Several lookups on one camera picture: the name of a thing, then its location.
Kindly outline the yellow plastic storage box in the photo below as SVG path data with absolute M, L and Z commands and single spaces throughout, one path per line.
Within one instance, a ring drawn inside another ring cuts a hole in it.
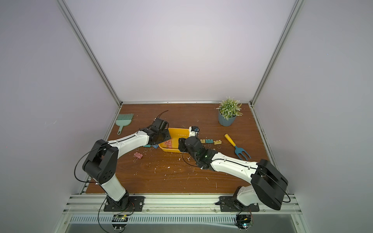
M 189 137 L 189 129 L 186 128 L 169 128 L 169 133 L 171 138 L 167 141 L 159 144 L 159 147 L 164 152 L 172 152 L 172 153 L 180 153 L 179 147 L 179 139 L 180 138 L 188 138 Z

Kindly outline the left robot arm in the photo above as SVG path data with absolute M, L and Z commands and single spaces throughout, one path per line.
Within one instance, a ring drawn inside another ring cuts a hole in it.
M 139 147 L 158 145 L 170 138 L 169 123 L 157 117 L 150 126 L 129 136 L 112 141 L 96 141 L 82 169 L 106 192 L 109 203 L 123 209 L 128 205 L 129 193 L 116 177 L 118 159 Z

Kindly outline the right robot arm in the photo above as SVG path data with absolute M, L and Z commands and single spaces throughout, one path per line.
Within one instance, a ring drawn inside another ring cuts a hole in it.
M 222 172 L 240 178 L 250 186 L 240 186 L 228 200 L 217 205 L 225 205 L 238 211 L 246 209 L 255 203 L 279 211 L 284 197 L 287 196 L 287 179 L 269 162 L 261 159 L 259 162 L 249 162 L 224 155 L 216 150 L 207 149 L 199 138 L 192 136 L 180 138 L 178 149 L 188 153 L 202 170 Z

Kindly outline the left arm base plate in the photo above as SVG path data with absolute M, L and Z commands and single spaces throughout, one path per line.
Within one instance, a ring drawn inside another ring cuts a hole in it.
M 144 196 L 123 196 L 119 201 L 114 201 L 106 196 L 105 212 L 141 212 L 144 206 Z

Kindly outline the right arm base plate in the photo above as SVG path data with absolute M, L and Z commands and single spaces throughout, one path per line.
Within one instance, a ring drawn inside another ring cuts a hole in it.
M 259 212 L 257 203 L 245 206 L 233 196 L 220 196 L 219 200 L 215 203 L 220 208 L 221 212 Z

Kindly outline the pink binder clip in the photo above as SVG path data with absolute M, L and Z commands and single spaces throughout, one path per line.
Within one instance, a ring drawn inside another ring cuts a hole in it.
M 135 153 L 133 154 L 133 157 L 134 157 L 133 162 L 135 163 L 136 161 L 140 160 L 140 159 L 143 157 L 143 154 L 138 153 L 138 152 L 135 152 Z

